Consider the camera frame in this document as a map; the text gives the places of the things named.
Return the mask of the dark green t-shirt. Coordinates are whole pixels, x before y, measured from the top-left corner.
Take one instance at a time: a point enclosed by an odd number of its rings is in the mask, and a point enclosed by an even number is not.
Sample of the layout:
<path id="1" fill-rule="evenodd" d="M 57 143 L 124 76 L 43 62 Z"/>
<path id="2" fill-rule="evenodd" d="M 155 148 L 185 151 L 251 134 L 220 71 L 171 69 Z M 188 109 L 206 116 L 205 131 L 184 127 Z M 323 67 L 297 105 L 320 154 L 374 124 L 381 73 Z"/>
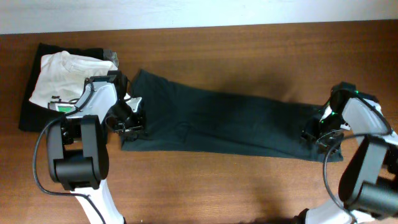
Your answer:
<path id="1" fill-rule="evenodd" d="M 323 162 L 302 139 L 317 105 L 192 88 L 141 70 L 132 83 L 143 99 L 146 133 L 121 138 L 123 151 L 192 151 Z"/>

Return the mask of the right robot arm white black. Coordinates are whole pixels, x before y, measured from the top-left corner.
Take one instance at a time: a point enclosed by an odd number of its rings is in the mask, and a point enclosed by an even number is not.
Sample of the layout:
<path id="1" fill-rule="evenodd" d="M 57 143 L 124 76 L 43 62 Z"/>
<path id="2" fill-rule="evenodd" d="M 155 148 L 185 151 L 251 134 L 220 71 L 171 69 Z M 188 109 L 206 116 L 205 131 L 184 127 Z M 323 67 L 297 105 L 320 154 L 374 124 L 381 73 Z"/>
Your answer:
<path id="1" fill-rule="evenodd" d="M 341 82 L 328 101 L 308 121 L 302 138 L 320 147 L 323 183 L 330 199 L 301 211 L 292 223 L 366 223 L 397 218 L 397 133 L 383 116 L 378 99 Z M 327 164 L 345 140 L 356 139 L 358 149 L 341 176 L 338 195 L 328 183 Z"/>

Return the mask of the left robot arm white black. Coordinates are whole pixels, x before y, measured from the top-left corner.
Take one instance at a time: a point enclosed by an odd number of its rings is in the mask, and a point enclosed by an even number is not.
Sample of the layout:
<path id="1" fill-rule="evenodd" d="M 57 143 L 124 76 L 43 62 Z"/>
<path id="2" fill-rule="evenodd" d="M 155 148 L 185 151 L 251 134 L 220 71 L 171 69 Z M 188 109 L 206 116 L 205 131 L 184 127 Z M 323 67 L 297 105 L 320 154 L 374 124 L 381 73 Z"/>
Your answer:
<path id="1" fill-rule="evenodd" d="M 63 197 L 75 197 L 90 223 L 125 223 L 108 188 L 108 132 L 135 140 L 144 133 L 141 97 L 127 93 L 120 71 L 86 78 L 83 93 L 69 111 L 48 122 L 46 137 L 50 177 Z"/>

